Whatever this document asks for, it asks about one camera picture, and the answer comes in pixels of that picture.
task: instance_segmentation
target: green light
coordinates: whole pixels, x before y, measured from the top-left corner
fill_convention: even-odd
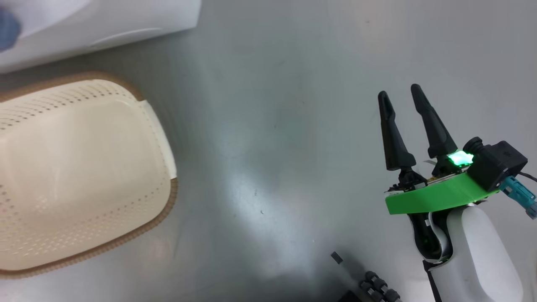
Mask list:
[[[468,154],[464,151],[457,151],[453,153],[452,155],[448,156],[451,161],[456,164],[457,166],[462,166],[465,164],[471,164],[473,163],[472,159],[474,158],[473,155]]]

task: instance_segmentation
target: perforated basket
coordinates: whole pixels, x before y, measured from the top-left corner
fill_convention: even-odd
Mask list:
[[[86,73],[0,96],[0,277],[40,274],[158,225],[175,163],[141,94]]]

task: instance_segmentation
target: brown woven trim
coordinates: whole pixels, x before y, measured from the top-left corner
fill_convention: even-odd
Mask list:
[[[138,88],[136,88],[132,84],[108,73],[104,73],[101,71],[89,71],[87,73],[59,77],[53,80],[31,84],[31,85],[28,85],[28,86],[25,86],[25,87],[22,87],[13,91],[9,91],[6,93],[0,93],[0,103],[23,96],[23,95],[31,94],[33,92],[37,92],[43,89],[70,84],[70,83],[75,83],[75,82],[80,82],[80,81],[86,81],[86,80],[106,80],[106,81],[114,82],[122,86],[123,88],[127,89],[130,93],[132,93],[132,95],[137,100],[144,100],[142,93],[138,90]]]
[[[116,248],[130,240],[133,240],[134,238],[140,236],[141,234],[159,225],[162,222],[162,220],[164,220],[164,218],[166,218],[166,216],[170,214],[171,209],[173,208],[173,205],[175,204],[175,200],[177,198],[177,188],[178,188],[177,178],[174,178],[171,180],[170,198],[168,199],[168,202],[164,206],[164,209],[162,209],[162,212],[160,212],[160,214],[157,215],[157,217],[153,218],[153,220],[151,220],[150,222],[130,231],[129,233],[123,236],[120,236],[107,243],[104,243],[98,247],[94,247],[87,251],[83,251],[82,253],[79,253],[71,257],[64,258],[64,259],[60,259],[54,262],[50,262],[47,264],[43,264],[38,267],[24,269],[24,270],[17,270],[17,271],[0,270],[0,278],[1,279],[21,279],[21,278],[43,274],[43,273],[46,273],[55,269],[63,268],[68,265],[75,264],[80,261],[84,261],[86,259],[95,257],[99,254],[102,254],[106,251]]]

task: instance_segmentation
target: black cable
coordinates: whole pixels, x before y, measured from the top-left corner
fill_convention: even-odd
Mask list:
[[[522,176],[524,176],[524,177],[527,177],[527,178],[529,178],[529,179],[531,179],[531,180],[533,180],[533,181],[537,182],[537,178],[536,178],[536,177],[533,177],[533,176],[531,176],[531,175],[530,175],[530,174],[528,174],[528,173],[524,173],[524,172],[519,172],[518,174],[520,174],[520,175],[522,175]]]

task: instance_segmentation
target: gray surface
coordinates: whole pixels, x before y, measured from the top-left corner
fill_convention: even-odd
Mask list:
[[[536,13],[531,0],[206,0],[193,31],[0,76],[0,90],[93,69],[132,81],[161,119],[180,183],[157,228],[0,281],[0,300],[334,301],[348,281],[337,250],[405,301],[431,301],[410,223],[383,202],[397,173],[384,170],[376,95],[388,91],[419,161],[414,82],[459,147],[506,139],[534,159]],[[482,207],[532,301],[535,221],[505,197]]]

